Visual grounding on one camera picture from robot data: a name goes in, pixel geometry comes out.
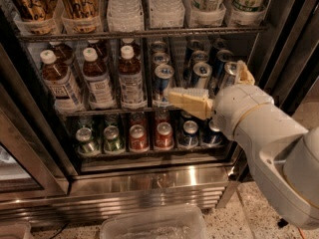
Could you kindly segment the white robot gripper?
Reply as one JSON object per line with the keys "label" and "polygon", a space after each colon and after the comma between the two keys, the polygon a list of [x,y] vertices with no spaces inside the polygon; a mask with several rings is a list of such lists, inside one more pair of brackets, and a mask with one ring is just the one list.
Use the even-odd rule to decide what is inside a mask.
{"label": "white robot gripper", "polygon": [[214,125],[229,139],[234,140],[238,124],[259,106],[274,104],[274,100],[255,84],[255,79],[247,65],[237,62],[236,83],[220,90],[213,99],[207,89],[172,88],[168,91],[168,101],[192,116],[206,120],[213,118]]}

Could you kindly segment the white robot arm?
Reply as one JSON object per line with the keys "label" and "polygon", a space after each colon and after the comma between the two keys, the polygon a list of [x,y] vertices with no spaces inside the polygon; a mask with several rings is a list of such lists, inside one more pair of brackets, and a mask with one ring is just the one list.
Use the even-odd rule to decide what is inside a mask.
{"label": "white robot arm", "polygon": [[244,150],[250,174],[276,212],[305,230],[319,228],[319,127],[307,129],[278,108],[237,63],[235,83],[218,91],[172,88],[168,101],[214,125]]}

